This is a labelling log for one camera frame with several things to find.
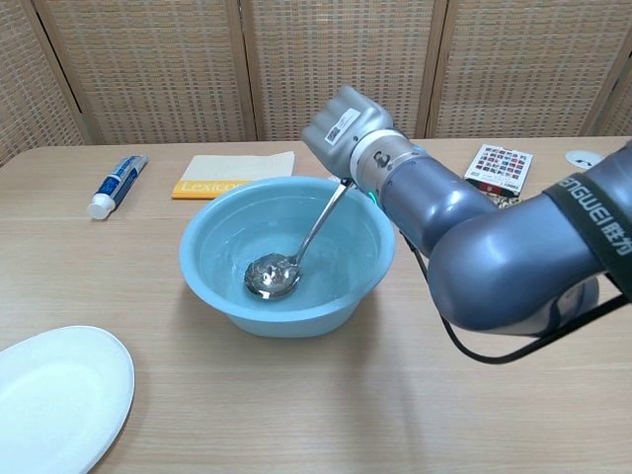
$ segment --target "black cable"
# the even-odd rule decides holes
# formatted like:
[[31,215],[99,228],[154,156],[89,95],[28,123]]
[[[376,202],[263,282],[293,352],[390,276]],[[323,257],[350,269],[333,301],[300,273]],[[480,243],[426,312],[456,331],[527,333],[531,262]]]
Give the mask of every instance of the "black cable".
[[[422,255],[420,254],[419,250],[406,238],[406,236],[404,236],[403,234],[402,236],[404,237],[404,240],[408,244],[408,247],[411,249],[411,251],[415,255],[415,258],[417,259],[417,263],[419,264],[422,274],[424,275],[424,280],[426,281],[426,283],[428,283],[428,268],[426,267],[426,263],[422,259]],[[466,356],[473,358],[476,361],[499,365],[503,363],[514,362],[520,358],[528,356],[529,354],[533,354],[535,351],[538,351],[548,346],[549,344],[554,343],[555,341],[558,341],[564,336],[568,336],[569,334],[586,326],[592,321],[595,321],[601,316],[605,316],[606,314],[617,310],[618,308],[626,305],[629,302],[630,301],[628,300],[628,298],[623,294],[615,296],[614,298],[611,298],[601,303],[599,306],[593,308],[587,313],[584,313],[583,315],[578,316],[577,318],[571,320],[569,323],[557,329],[556,331],[550,334],[547,334],[546,336],[542,336],[539,339],[536,339],[535,341],[533,341],[532,343],[529,343],[526,346],[512,353],[509,353],[507,355],[499,355],[499,356],[480,355],[473,351],[470,351],[463,345],[463,343],[461,343],[461,341],[458,339],[456,334],[454,334],[454,330],[452,329],[452,326],[450,325],[450,323],[447,320],[445,320],[445,318],[443,318],[443,316],[441,316],[440,314],[439,314],[439,317],[441,318],[441,322],[443,323],[443,327],[445,328],[447,335],[450,337],[450,339],[452,340],[452,342],[454,343],[457,349],[459,349]]]

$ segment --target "metal ladle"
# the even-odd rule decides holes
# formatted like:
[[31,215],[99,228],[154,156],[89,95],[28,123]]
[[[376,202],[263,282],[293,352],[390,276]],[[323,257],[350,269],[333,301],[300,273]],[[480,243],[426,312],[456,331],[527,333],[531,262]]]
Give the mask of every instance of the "metal ladle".
[[352,181],[342,181],[338,185],[296,254],[292,256],[267,254],[248,266],[244,274],[244,282],[253,294],[263,299],[275,299],[285,296],[296,287],[301,278],[300,261],[305,255],[307,246],[352,183]]

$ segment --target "ladle handle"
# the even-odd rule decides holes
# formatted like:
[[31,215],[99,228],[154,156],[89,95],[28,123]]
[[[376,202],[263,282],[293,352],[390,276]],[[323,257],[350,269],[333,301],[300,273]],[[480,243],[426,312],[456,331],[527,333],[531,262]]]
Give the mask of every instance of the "ladle handle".
[[316,232],[320,230],[320,228],[325,223],[325,220],[327,219],[329,214],[331,214],[332,210],[334,210],[334,207],[336,206],[338,201],[341,199],[341,197],[345,194],[345,192],[349,189],[352,183],[353,182],[349,180],[349,181],[342,181],[338,185],[338,187],[334,191],[334,195],[331,196],[331,198],[329,199],[329,202],[327,202],[327,205],[325,206],[321,214],[318,216],[318,220],[316,220],[316,223],[313,225],[313,227],[309,231],[309,234],[307,234],[307,237],[305,237],[305,240],[303,240],[303,243],[301,244],[300,249],[298,249],[298,252],[296,253],[297,265],[300,264],[300,261],[303,258],[303,255],[305,255],[305,251],[307,250],[307,246],[311,243],[312,239],[316,235]]

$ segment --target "robotic arm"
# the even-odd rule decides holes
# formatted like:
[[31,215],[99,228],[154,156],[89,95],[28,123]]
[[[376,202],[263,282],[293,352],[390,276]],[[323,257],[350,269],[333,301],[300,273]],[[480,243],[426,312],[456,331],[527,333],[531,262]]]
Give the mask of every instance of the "robotic arm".
[[[632,142],[584,173],[598,187],[594,194],[579,190],[577,183],[586,183],[570,177],[551,193],[498,209],[351,87],[327,103],[302,139],[332,174],[372,194],[429,259],[434,304],[444,320],[462,329],[542,337],[595,308],[596,276],[612,268],[607,255],[596,253],[593,241],[580,232],[569,205],[601,223],[601,237],[611,244],[608,255],[620,257],[612,272],[615,283],[630,298]],[[575,204],[564,207],[563,197],[555,198],[563,191]]]

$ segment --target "black strap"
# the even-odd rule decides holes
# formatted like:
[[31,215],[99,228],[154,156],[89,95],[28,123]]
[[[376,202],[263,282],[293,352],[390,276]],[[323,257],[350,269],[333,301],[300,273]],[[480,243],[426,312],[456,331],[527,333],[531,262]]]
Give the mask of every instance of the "black strap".
[[544,190],[628,299],[632,299],[632,220],[591,178],[575,173]]

